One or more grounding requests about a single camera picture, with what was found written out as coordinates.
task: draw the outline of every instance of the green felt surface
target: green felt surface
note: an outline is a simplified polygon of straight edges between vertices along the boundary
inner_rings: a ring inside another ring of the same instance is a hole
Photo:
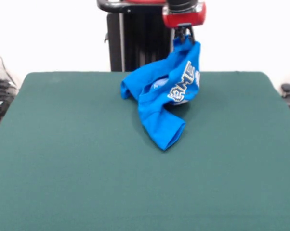
[[[125,73],[30,74],[0,126],[0,231],[290,231],[290,110],[262,73],[202,73],[159,150]]]

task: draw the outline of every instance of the blue shirt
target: blue shirt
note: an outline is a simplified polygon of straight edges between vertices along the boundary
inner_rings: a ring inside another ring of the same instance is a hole
[[[199,91],[200,43],[186,38],[173,41],[174,51],[159,60],[133,71],[123,79],[121,96],[138,101],[140,120],[157,146],[166,150],[180,137],[185,122],[164,108],[195,98]]]

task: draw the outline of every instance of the black cable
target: black cable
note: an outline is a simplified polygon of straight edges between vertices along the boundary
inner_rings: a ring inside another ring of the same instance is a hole
[[[11,75],[8,73],[7,69],[6,69],[6,66],[5,66],[5,63],[4,63],[4,60],[3,58],[0,56],[0,60],[1,60],[1,64],[2,64],[2,67],[4,68],[8,78],[11,80],[11,82],[16,86],[16,83],[15,81],[13,80],[13,78],[11,77]]]

